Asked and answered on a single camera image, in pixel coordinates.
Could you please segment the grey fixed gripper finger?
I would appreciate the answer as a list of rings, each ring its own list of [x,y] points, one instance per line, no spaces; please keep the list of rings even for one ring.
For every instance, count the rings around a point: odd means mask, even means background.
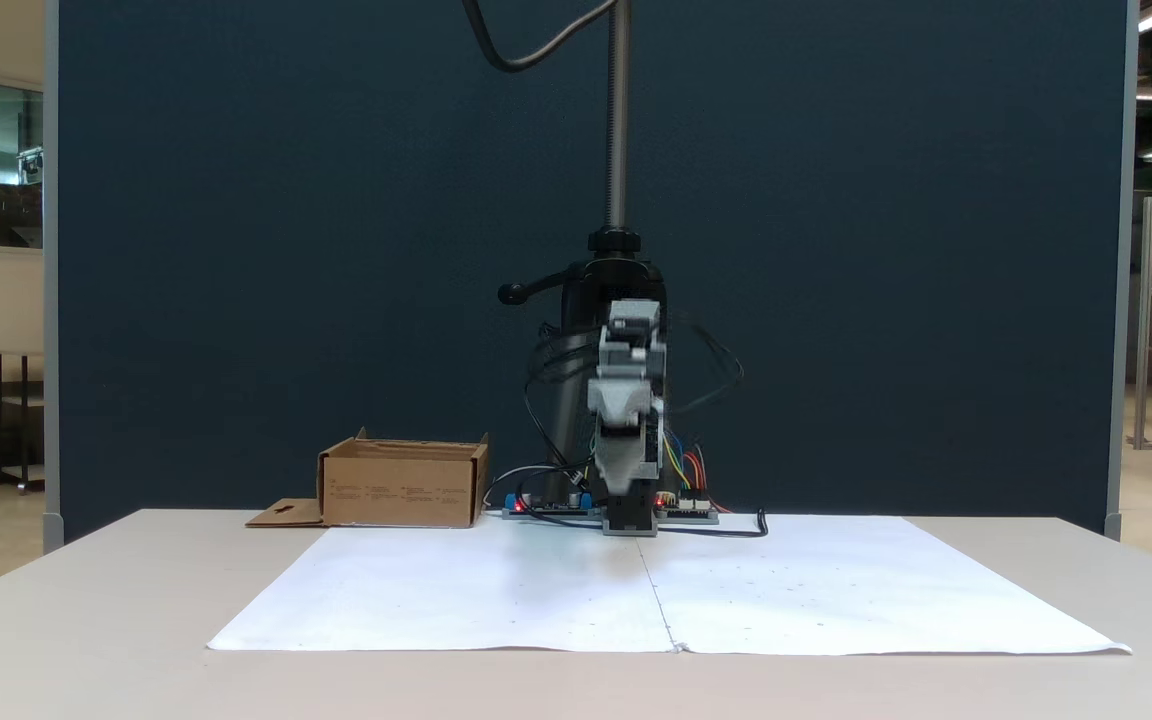
[[[600,427],[596,439],[596,469],[609,497],[628,497],[652,479],[646,460],[646,432],[643,427]]]

